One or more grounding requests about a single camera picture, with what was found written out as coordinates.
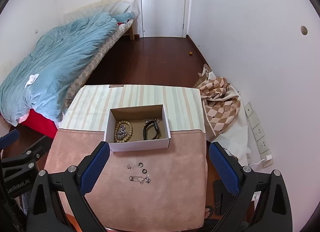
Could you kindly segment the black smart band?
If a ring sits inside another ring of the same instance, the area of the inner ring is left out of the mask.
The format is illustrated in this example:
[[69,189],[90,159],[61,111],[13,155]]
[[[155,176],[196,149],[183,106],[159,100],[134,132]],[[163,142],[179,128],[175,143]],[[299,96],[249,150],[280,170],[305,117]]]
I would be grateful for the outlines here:
[[144,140],[148,140],[148,130],[153,127],[156,134],[155,136],[152,138],[152,140],[156,140],[158,139],[159,135],[160,135],[160,128],[158,125],[159,121],[157,119],[150,119],[148,121],[146,121],[144,128],[143,128],[143,139]]

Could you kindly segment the black bag on floor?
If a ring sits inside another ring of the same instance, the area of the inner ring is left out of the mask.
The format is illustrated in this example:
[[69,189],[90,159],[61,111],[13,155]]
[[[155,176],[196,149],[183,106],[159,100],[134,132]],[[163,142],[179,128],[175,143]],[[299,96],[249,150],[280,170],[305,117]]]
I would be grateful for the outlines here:
[[215,197],[215,213],[217,216],[223,216],[229,206],[232,204],[235,196],[229,193],[221,180],[213,183]]

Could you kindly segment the bed with patterned mattress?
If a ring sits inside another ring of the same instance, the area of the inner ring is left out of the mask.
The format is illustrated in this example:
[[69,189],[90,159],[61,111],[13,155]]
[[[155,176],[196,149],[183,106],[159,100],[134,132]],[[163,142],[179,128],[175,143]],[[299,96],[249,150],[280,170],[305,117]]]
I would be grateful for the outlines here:
[[54,137],[68,107],[112,46],[132,32],[137,0],[102,0],[64,15],[1,83],[1,119]]

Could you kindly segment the light blue duvet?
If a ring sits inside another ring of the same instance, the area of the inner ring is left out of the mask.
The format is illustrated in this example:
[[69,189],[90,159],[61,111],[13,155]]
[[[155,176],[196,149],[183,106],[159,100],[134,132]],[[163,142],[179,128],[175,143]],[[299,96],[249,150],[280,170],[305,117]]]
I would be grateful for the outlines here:
[[[1,116],[13,126],[30,110],[58,123],[67,90],[132,12],[116,16],[100,12],[57,26],[44,34],[1,84]],[[37,80],[25,88],[30,75]]]

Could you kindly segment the white paper on duvet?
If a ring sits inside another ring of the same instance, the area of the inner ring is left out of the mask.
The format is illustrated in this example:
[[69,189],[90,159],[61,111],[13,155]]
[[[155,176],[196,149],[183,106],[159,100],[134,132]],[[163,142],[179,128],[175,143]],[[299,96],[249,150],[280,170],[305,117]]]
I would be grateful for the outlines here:
[[38,77],[39,77],[39,74],[30,75],[24,87],[27,88],[27,86],[32,85],[37,80]]

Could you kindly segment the pink striped table cloth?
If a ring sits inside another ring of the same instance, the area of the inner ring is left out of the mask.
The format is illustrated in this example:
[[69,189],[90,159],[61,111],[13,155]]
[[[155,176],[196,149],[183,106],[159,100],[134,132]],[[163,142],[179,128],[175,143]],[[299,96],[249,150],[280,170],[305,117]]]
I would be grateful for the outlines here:
[[206,206],[206,135],[200,92],[193,88],[84,86],[57,131],[45,168],[77,165],[104,138],[112,108],[164,105],[171,133],[167,149],[111,153],[89,205],[108,228],[184,231],[203,226]]

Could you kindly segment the brown checkered blanket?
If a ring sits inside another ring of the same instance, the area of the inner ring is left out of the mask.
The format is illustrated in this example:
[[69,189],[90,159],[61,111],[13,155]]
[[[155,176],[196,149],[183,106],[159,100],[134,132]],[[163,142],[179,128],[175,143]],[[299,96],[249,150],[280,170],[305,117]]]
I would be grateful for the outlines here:
[[226,78],[216,77],[206,64],[194,88],[200,91],[206,132],[211,139],[215,139],[228,129],[239,114],[239,94]]

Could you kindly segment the white cardboard box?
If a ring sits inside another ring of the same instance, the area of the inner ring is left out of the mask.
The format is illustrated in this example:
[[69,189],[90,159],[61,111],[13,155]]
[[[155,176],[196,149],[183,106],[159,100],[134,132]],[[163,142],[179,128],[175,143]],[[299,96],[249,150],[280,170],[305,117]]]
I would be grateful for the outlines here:
[[[156,132],[148,130],[148,140],[143,139],[146,121],[157,119],[160,128],[158,139],[152,140]],[[170,128],[164,105],[112,108],[107,114],[104,141],[112,152],[147,151],[167,149],[170,145]]]

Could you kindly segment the white door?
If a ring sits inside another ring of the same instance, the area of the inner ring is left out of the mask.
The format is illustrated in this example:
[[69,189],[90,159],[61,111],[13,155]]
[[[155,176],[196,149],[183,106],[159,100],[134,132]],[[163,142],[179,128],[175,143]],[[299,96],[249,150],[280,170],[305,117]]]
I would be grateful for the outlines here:
[[142,36],[184,38],[190,0],[139,0]]

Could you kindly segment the wall socket strip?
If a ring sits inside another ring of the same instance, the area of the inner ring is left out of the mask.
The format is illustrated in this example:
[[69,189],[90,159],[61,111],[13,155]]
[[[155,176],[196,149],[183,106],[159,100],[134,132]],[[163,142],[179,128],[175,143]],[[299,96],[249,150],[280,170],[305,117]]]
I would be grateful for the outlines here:
[[[258,118],[258,115],[256,114],[255,110],[253,109],[252,104],[249,102],[247,105],[245,105],[245,113],[246,117],[249,123],[249,126],[251,128],[255,143],[257,145],[257,149],[260,155],[260,160],[262,160],[267,155],[271,154],[270,148],[268,147],[265,132],[263,130],[263,127],[260,123],[260,120]],[[273,164],[273,157],[270,161],[265,161],[260,163],[259,165],[262,168],[267,168]]]

